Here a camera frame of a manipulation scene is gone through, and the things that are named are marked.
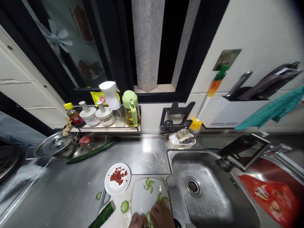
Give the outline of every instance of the green towel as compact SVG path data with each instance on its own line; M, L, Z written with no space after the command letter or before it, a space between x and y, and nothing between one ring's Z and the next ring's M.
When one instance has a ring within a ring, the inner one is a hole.
M235 129L242 130L250 126L261 128L270 119L279 122L286 114L290 113L301 101L304 95L304 86L281 96L277 100L261 107L258 111L244 120Z

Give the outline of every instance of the knife holder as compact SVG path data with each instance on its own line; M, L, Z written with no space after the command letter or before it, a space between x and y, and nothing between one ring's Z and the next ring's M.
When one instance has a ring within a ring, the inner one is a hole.
M233 129L269 102L268 99L230 101L226 96L213 97L201 120L206 129Z

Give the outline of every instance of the window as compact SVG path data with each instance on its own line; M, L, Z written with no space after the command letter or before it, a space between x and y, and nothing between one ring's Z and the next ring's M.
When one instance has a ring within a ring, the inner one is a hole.
M0 24L66 102L116 81L140 103L186 102L229 0L0 1Z

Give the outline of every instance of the hand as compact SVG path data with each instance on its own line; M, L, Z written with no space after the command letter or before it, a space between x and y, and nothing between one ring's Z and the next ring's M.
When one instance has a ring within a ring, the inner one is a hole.
M143 224L148 225L146 217L140 216L139 214L135 213L132 216L129 228L142 228Z
M150 217L154 228L175 228L171 212L162 200L155 203Z

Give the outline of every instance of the sink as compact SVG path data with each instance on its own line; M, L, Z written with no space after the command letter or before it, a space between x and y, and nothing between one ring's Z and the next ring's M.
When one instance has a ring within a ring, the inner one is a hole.
M196 227L260 227L258 214L231 173L208 151L168 151L170 168Z

